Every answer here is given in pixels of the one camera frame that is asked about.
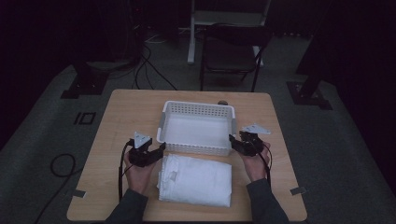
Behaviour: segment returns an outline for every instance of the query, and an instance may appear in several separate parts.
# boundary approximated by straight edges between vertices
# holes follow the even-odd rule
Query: dark gray sleeve
[[[282,224],[289,220],[272,193],[267,180],[260,179],[247,185],[253,223]]]
[[[116,206],[106,224],[132,224],[142,223],[148,197],[133,190],[127,189],[120,203]]]

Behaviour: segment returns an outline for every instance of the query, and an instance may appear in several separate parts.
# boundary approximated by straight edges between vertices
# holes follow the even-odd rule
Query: white plastic basket
[[[157,132],[166,150],[228,156],[235,136],[235,112],[229,105],[167,101]]]

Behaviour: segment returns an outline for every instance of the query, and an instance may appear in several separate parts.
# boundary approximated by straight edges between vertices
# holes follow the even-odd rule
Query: gray floor
[[[199,90],[199,57],[196,64],[187,64],[188,39],[178,45],[147,43],[150,61],[179,90]],[[306,187],[304,203],[308,222],[319,223],[396,223],[396,200],[376,168],[351,117],[329,83],[320,83],[320,90],[333,110],[317,106],[295,105],[286,82],[304,81],[295,75],[309,41],[298,37],[274,38],[264,53],[256,91],[271,94],[300,186]],[[96,63],[107,68],[113,64]],[[172,88],[148,66],[148,79],[156,90]],[[141,89],[150,89],[145,69],[139,73]],[[21,127],[0,152],[0,223],[34,223],[50,197],[65,178],[50,171],[51,161],[70,153],[76,158],[76,169],[84,166],[93,138],[106,109],[106,102],[115,89],[130,89],[134,73],[111,74],[100,96],[80,96],[77,100],[61,100],[74,79],[73,67],[59,74],[32,109]],[[251,79],[243,83],[214,77],[206,91],[249,91]],[[75,125],[79,112],[95,112],[92,125]],[[67,174],[72,167],[63,157],[54,164],[55,172]],[[70,191],[78,183],[73,175],[39,223],[69,223],[66,211]]]

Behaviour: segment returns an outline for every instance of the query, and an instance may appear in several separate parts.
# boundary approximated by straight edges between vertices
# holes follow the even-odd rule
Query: folded white cloth
[[[231,165],[169,154],[163,157],[160,200],[230,207]]]

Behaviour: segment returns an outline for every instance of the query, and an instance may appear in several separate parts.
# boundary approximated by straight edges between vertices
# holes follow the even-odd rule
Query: human hand
[[[270,158],[268,157],[268,149],[270,148],[270,144],[263,142],[265,147],[262,150],[262,157],[265,159],[265,162],[268,164]],[[267,173],[265,173],[265,164],[262,162],[262,158],[257,154],[254,157],[245,156],[239,153],[239,156],[242,158],[242,161],[245,164],[245,170],[247,172],[247,176],[251,182],[263,179],[266,177]]]
[[[129,152],[124,156],[126,178],[128,180],[129,189],[134,190],[140,194],[144,194],[150,181],[152,170],[157,162],[154,162],[145,167],[132,165],[129,162]]]

